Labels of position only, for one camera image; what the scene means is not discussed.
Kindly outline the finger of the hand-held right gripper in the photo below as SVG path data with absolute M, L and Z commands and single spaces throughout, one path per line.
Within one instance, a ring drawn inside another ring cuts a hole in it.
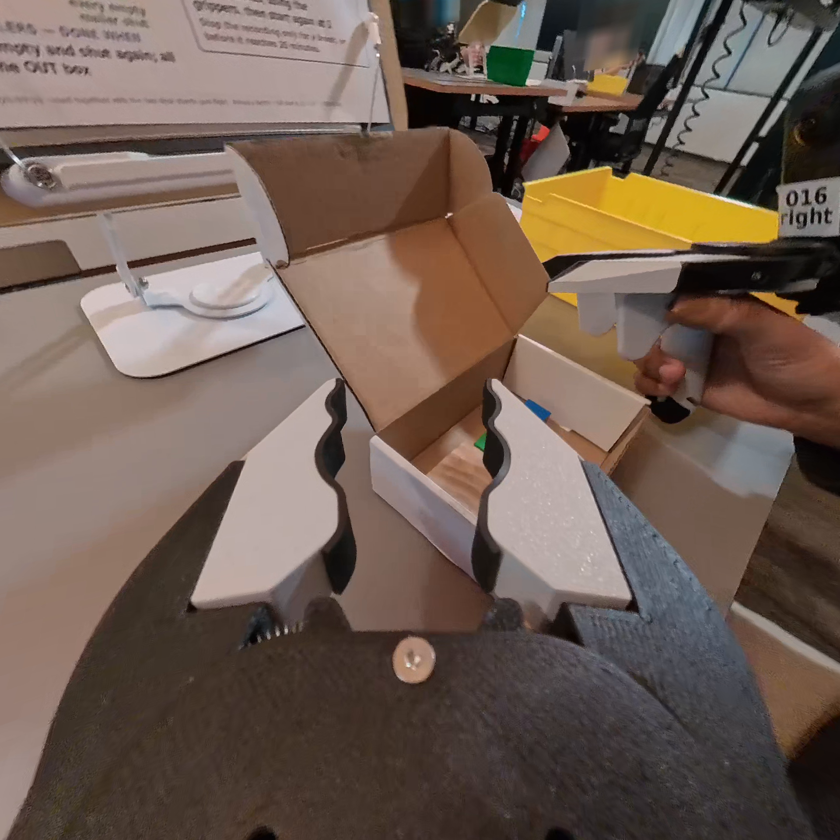
M 675 281 L 696 261 L 685 250 L 641 249 L 557 255 L 542 267 L 551 281 Z
M 580 329 L 592 336 L 616 331 L 619 356 L 643 358 L 665 331 L 665 315 L 683 261 L 633 257 L 580 261 L 548 283 L 554 295 L 574 295 Z

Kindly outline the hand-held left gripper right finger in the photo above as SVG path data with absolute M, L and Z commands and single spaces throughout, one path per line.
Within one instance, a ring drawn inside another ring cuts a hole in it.
M 471 568 L 482 590 L 518 604 L 543 632 L 565 605 L 624 612 L 633 596 L 592 485 L 591 465 L 499 380 L 486 381 Z

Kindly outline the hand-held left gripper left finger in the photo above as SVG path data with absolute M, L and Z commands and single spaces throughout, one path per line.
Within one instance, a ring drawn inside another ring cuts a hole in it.
M 347 422 L 343 379 L 322 384 L 246 455 L 198 576 L 198 611 L 268 605 L 301 621 L 315 599 L 341 594 L 356 546 L 337 481 Z

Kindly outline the large yellow plastic bin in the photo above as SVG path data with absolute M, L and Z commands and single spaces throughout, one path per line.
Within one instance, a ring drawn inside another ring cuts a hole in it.
M 694 243 L 767 243 L 775 212 L 608 167 L 528 182 L 520 225 L 541 261 L 617 250 L 687 249 Z

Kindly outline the wooden block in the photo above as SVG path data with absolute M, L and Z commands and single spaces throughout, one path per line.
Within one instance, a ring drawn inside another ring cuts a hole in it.
M 448 452 L 428 471 L 427 477 L 473 518 L 477 518 L 482 494 L 492 481 L 484 465 L 484 451 L 469 443 Z

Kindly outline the white cardboard box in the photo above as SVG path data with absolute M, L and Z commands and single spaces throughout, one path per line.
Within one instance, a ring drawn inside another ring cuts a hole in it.
M 374 492 L 471 573 L 478 502 L 458 496 L 484 384 L 549 411 L 607 474 L 649 418 L 643 397 L 521 330 L 549 279 L 484 156 L 427 128 L 227 147 L 260 252 L 374 429 Z

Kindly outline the grey desk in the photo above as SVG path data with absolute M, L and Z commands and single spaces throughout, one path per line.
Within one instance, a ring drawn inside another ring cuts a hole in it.
M 2 295 L 2 838 L 112 599 L 224 471 L 338 375 L 308 328 L 156 380 L 118 373 L 81 312 L 116 280 Z M 698 409 L 643 427 L 623 492 L 728 610 L 792 457 Z

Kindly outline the person's right hand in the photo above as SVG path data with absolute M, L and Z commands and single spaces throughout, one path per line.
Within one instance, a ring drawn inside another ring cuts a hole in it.
M 756 297 L 680 297 L 675 325 L 714 344 L 701 404 L 745 423 L 839 446 L 839 349 Z

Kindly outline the black office chair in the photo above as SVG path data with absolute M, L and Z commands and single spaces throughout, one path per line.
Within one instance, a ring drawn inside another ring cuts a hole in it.
M 679 78 L 681 57 L 674 54 L 667 65 L 647 72 L 644 95 L 632 111 L 604 114 L 585 135 L 581 169 L 610 166 L 619 175 L 628 175 L 642 151 L 653 117 L 662 112 L 664 102 Z

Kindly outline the green plastic bin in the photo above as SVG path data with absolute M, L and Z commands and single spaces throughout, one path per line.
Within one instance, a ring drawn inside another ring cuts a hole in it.
M 501 85 L 525 87 L 533 58 L 534 49 L 492 45 L 486 53 L 486 78 Z

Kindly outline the wooden table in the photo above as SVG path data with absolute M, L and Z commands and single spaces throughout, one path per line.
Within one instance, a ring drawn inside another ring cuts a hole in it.
M 521 169 L 521 150 L 532 121 L 540 120 L 552 108 L 561 112 L 633 111 L 643 97 L 633 93 L 589 91 L 588 84 L 543 80 L 537 85 L 516 87 L 484 78 L 404 68 L 402 70 L 409 121 L 456 129 L 462 119 L 498 117 L 497 140 L 488 159 L 494 189 L 509 197 Z

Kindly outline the person's khaki pants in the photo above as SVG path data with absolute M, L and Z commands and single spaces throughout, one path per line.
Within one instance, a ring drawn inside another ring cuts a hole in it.
M 839 712 L 839 664 L 738 602 L 727 622 L 746 655 L 785 757 Z

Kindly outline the hanging brown black panel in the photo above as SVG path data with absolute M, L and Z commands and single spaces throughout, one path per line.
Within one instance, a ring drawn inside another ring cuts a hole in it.
M 478 3 L 460 27 L 457 42 L 462 46 L 491 46 L 515 18 L 519 6 L 520 2 L 517 1 L 482 1 Z

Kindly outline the wooden board with instruction sheet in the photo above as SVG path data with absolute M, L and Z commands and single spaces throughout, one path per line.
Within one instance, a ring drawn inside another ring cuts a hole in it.
M 231 193 L 226 144 L 405 130 L 390 5 L 1 3 L 2 228 Z

